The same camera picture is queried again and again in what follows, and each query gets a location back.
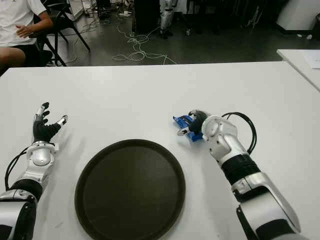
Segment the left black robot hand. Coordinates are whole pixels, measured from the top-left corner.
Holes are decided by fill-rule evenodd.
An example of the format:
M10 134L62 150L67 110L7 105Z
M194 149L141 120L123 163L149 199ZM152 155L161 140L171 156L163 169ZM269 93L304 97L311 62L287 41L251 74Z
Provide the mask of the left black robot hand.
M49 102L43 103L36 111L32 124L32 143L49 143L59 130L68 122L68 116L63 115L60 120L53 124L47 124L46 116L50 114L48 110Z

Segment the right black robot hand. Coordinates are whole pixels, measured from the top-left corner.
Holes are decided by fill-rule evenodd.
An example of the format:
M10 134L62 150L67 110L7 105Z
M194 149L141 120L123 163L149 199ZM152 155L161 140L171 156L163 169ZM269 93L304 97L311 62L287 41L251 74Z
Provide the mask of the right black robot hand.
M210 113L204 110L193 109L187 115L174 117L173 119L180 127L180 130L177 132L177 135L184 136L190 133L193 133L194 135L200 134L202 132L202 125L204 121L210 115Z

